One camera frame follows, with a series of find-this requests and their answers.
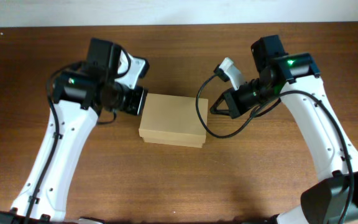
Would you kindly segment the brown cardboard box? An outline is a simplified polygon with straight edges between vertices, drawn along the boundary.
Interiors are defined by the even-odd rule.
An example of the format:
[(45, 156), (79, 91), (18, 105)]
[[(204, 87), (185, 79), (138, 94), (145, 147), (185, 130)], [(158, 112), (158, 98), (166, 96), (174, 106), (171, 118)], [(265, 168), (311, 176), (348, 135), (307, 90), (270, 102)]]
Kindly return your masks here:
[(149, 143), (201, 148), (206, 142), (206, 130), (199, 114), (207, 122), (207, 99), (196, 102), (192, 97), (149, 93), (139, 136)]

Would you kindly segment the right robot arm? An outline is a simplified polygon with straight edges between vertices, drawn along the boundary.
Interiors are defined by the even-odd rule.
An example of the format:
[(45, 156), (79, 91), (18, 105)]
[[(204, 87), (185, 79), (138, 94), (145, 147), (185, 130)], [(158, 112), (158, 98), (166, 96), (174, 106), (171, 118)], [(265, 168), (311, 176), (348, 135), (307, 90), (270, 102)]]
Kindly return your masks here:
[(343, 130), (324, 89), (320, 70), (309, 53), (289, 54), (277, 35), (251, 47), (259, 77), (244, 80), (225, 58), (214, 76), (230, 82), (211, 107), (212, 114), (238, 118), (263, 116), (283, 103), (308, 146), (318, 183), (304, 191), (300, 204), (274, 215), (269, 223), (348, 223), (358, 220), (358, 150)]

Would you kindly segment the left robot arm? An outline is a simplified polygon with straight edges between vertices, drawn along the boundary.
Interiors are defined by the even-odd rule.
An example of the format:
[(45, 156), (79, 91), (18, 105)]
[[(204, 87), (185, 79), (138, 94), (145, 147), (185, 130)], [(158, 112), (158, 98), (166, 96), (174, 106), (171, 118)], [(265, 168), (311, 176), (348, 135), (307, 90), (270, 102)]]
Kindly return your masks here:
[(48, 128), (32, 170), (0, 223), (62, 223), (82, 149), (103, 110), (139, 116), (148, 94), (137, 82), (149, 70), (146, 58), (97, 38), (85, 60), (53, 72), (46, 83)]

